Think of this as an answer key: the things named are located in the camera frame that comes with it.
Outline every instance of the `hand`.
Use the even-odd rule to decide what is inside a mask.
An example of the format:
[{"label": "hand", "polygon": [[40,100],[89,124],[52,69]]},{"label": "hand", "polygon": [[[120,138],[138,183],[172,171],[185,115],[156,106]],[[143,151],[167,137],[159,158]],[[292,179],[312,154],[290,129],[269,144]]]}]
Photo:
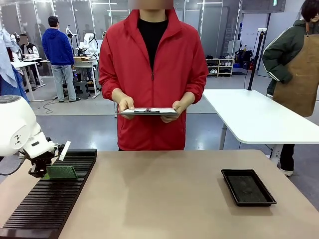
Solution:
[{"label": "hand", "polygon": [[[127,110],[127,109],[134,110],[134,101],[132,97],[129,97],[129,96],[123,97],[119,102],[119,112],[123,112],[124,110]],[[121,116],[128,120],[131,120],[134,118],[134,116],[125,116],[125,115],[121,115]]]},{"label": "hand", "polygon": [[181,115],[181,113],[183,113],[183,111],[186,109],[186,107],[183,105],[183,103],[181,101],[175,101],[172,108],[178,113],[178,115],[176,116],[161,116],[161,120],[164,123],[170,123],[174,120],[177,120],[179,118],[179,116]]}]

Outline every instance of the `red jacket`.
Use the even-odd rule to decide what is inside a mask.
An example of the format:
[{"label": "red jacket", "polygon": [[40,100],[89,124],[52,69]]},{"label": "red jacket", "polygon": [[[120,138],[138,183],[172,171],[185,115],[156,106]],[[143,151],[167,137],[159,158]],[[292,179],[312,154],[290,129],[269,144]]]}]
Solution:
[{"label": "red jacket", "polygon": [[[120,88],[138,107],[172,107],[185,92],[203,93],[208,69],[198,32],[167,10],[168,27],[159,43],[154,72],[142,35],[137,28],[139,10],[112,25],[100,51],[100,84],[105,99]],[[118,117],[118,146],[122,150],[183,150],[186,112],[164,123],[158,116]]]}]

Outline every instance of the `brown apron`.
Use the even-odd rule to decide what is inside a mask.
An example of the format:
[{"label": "brown apron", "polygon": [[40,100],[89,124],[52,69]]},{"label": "brown apron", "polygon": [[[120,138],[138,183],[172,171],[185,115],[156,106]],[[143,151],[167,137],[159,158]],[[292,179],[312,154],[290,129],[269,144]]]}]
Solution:
[{"label": "brown apron", "polygon": [[313,114],[319,85],[319,35],[307,35],[299,54],[286,65],[293,79],[277,82],[273,100],[303,117]]}]

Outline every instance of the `sleeve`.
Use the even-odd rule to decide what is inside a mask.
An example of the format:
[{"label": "sleeve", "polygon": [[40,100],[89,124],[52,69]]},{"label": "sleeve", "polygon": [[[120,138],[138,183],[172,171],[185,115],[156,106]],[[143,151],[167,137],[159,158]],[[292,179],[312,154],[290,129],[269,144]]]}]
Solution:
[{"label": "sleeve", "polygon": [[112,100],[113,90],[116,88],[120,89],[121,86],[114,69],[113,56],[107,39],[107,34],[105,35],[101,45],[99,72],[99,83],[102,86],[103,98]]},{"label": "sleeve", "polygon": [[64,34],[63,34],[63,38],[64,38],[64,47],[65,47],[65,51],[69,57],[69,60],[70,62],[72,63],[72,65],[74,65],[74,58],[73,58],[73,52],[72,52],[72,48],[71,48],[71,45],[70,45],[70,42],[68,40],[68,37]]},{"label": "sleeve", "polygon": [[266,72],[276,81],[282,83],[289,82],[293,76],[286,66],[280,62],[280,58],[284,54],[292,52],[292,41],[294,38],[293,32],[288,28],[279,35],[269,46],[266,47],[263,53],[263,63]]},{"label": "sleeve", "polygon": [[45,55],[46,55],[46,58],[48,58],[48,60],[50,60],[49,51],[48,51],[48,46],[47,46],[47,44],[46,44],[45,36],[42,37],[42,47],[43,47],[44,53],[45,53]]},{"label": "sleeve", "polygon": [[202,97],[206,85],[206,78],[209,73],[199,35],[198,33],[196,33],[196,35],[193,64],[185,90],[185,92],[192,92],[195,95],[194,104]]},{"label": "sleeve", "polygon": [[36,58],[40,57],[38,48],[36,48],[36,46],[33,46],[33,47],[32,47],[32,51],[33,51],[33,54],[31,54],[31,55],[32,55],[33,57],[36,57]]}]

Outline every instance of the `jacket collar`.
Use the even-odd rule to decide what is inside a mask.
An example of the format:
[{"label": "jacket collar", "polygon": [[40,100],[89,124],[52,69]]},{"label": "jacket collar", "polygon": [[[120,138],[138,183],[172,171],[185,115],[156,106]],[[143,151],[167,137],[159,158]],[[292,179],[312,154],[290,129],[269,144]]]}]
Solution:
[{"label": "jacket collar", "polygon": [[[178,20],[176,12],[174,9],[165,10],[165,14],[168,18],[168,26],[165,31],[165,36],[169,37],[175,35],[181,30],[181,24]],[[131,14],[124,20],[124,28],[127,32],[130,33],[133,37],[137,34],[138,31],[138,19],[140,17],[140,10],[132,10]]]}]

